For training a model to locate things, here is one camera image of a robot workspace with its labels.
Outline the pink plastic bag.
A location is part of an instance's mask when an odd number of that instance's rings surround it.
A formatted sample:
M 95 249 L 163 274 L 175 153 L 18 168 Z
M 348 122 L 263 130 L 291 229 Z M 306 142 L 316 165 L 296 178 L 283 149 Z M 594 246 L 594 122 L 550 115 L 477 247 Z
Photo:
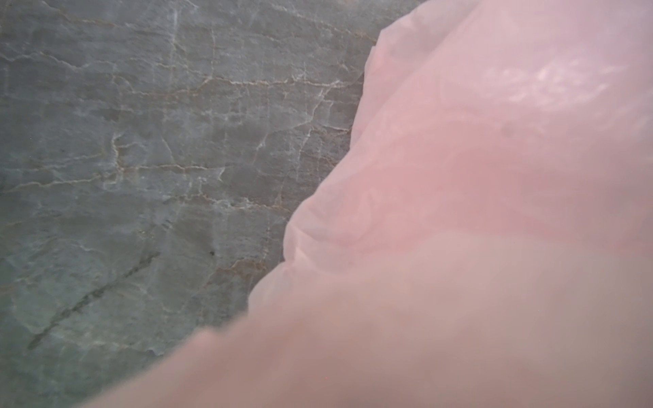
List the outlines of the pink plastic bag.
M 652 4 L 428 1 L 248 312 L 93 407 L 649 407 Z

